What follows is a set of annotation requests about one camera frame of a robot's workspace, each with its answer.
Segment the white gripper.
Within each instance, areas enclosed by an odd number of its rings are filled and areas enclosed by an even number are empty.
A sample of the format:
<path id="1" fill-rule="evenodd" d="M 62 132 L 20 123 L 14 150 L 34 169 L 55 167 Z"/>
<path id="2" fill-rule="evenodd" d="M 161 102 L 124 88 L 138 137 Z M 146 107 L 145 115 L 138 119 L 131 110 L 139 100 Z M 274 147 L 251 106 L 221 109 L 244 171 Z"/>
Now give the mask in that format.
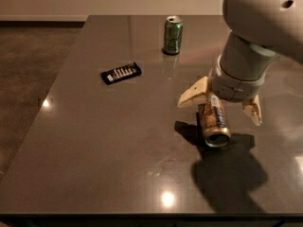
<path id="1" fill-rule="evenodd" d="M 181 94 L 177 106 L 184 108 L 206 104 L 209 101 L 211 90 L 220 99 L 229 102 L 244 101 L 242 111 L 256 126 L 260 126 L 262 116 L 257 94 L 265 81 L 265 75 L 262 74 L 256 80 L 235 79 L 223 71 L 221 58 L 221 56 L 218 57 L 208 77 L 197 80 Z"/>

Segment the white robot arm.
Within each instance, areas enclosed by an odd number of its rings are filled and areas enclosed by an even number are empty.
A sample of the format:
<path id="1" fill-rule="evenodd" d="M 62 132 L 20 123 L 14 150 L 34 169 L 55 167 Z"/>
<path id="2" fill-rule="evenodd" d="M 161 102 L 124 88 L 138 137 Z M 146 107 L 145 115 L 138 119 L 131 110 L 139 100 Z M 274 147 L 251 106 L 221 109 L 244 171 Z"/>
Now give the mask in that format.
<path id="1" fill-rule="evenodd" d="M 303 0 L 223 0 L 223 18 L 230 34 L 222 54 L 178 105 L 206 104 L 213 96 L 240 102 L 258 126 L 258 93 L 267 67 L 280 55 L 303 62 Z"/>

